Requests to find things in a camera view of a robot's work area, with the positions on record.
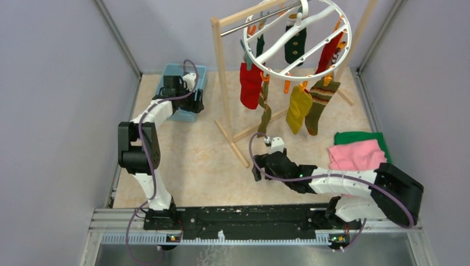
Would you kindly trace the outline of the yellow sock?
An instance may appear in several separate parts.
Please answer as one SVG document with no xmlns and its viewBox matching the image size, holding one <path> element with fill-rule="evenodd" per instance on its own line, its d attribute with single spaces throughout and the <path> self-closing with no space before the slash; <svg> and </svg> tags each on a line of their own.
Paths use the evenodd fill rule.
<svg viewBox="0 0 470 266">
<path fill-rule="evenodd" d="M 300 131 L 312 103 L 312 97 L 307 90 L 299 86 L 293 88 L 285 120 L 294 135 Z"/>
</svg>

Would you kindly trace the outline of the white round sock hanger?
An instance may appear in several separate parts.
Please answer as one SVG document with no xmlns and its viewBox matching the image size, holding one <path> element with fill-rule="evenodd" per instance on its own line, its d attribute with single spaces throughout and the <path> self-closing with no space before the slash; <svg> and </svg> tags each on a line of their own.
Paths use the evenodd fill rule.
<svg viewBox="0 0 470 266">
<path fill-rule="evenodd" d="M 261 14 L 259 18 L 249 15 L 241 38 L 246 63 L 257 67 L 263 74 L 282 80 L 308 81 L 323 77 L 330 79 L 346 61 L 351 51 L 353 37 L 345 12 L 333 1 L 322 1 L 322 4 L 323 10 L 316 14 L 309 14 L 308 1 L 297 1 L 281 9 L 276 13 L 277 18 L 261 28 L 256 28 L 256 24 L 267 20 L 272 15 Z M 338 17 L 333 31 L 311 46 L 307 46 L 307 30 L 333 15 Z M 284 33 L 273 44 L 260 48 L 258 41 L 281 22 L 286 23 Z M 294 75 L 293 70 L 304 65 L 315 54 L 320 56 L 315 72 Z"/>
</svg>

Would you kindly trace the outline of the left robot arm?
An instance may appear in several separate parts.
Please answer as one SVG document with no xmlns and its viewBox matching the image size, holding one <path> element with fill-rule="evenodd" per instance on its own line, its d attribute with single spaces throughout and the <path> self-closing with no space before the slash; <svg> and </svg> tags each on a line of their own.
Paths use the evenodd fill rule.
<svg viewBox="0 0 470 266">
<path fill-rule="evenodd" d="M 165 75 L 164 85 L 136 118 L 118 125 L 118 164 L 131 174 L 142 188 L 143 207 L 158 212 L 157 223 L 164 229 L 177 224 L 177 213 L 171 210 L 172 196 L 161 174 L 161 151 L 157 130 L 179 108 L 195 97 L 198 74 Z"/>
</svg>

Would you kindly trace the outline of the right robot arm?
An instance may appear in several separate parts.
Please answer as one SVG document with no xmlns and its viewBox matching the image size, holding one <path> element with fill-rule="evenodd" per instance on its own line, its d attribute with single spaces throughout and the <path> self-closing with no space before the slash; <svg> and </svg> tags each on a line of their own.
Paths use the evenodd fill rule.
<svg viewBox="0 0 470 266">
<path fill-rule="evenodd" d="M 286 152 L 253 155 L 252 172 L 280 181 L 300 194 L 332 195 L 325 221 L 340 228 L 357 219 L 386 218 L 403 228 L 418 222 L 424 187 L 390 163 L 372 170 L 331 170 L 316 165 L 297 165 Z"/>
</svg>

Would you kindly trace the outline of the light blue plastic basket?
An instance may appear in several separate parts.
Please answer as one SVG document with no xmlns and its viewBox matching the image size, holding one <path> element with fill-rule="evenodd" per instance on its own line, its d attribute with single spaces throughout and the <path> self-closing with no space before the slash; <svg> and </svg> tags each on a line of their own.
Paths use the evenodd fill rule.
<svg viewBox="0 0 470 266">
<path fill-rule="evenodd" d="M 162 77 L 156 89 L 156 95 L 158 95 L 164 85 L 164 76 L 180 76 L 183 81 L 187 83 L 187 89 L 183 92 L 188 93 L 193 89 L 196 74 L 198 74 L 196 90 L 192 94 L 192 97 L 186 98 L 187 103 L 183 108 L 179 108 L 169 120 L 173 121 L 184 121 L 184 122 L 195 122 L 197 115 L 205 109 L 203 104 L 203 92 L 207 84 L 206 78 L 206 67 L 203 65 L 183 66 L 182 64 L 171 63 L 165 66 L 162 72 Z"/>
</svg>

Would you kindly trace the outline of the olive striped sock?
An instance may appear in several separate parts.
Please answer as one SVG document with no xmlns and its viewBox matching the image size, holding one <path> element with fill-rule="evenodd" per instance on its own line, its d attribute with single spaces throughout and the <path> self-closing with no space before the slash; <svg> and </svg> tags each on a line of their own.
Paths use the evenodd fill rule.
<svg viewBox="0 0 470 266">
<path fill-rule="evenodd" d="M 312 105 L 308 111 L 304 123 L 311 136 L 318 134 L 318 125 L 320 117 L 340 86 L 339 82 L 331 81 L 328 85 L 324 85 L 324 80 L 317 81 L 309 90 Z"/>
</svg>

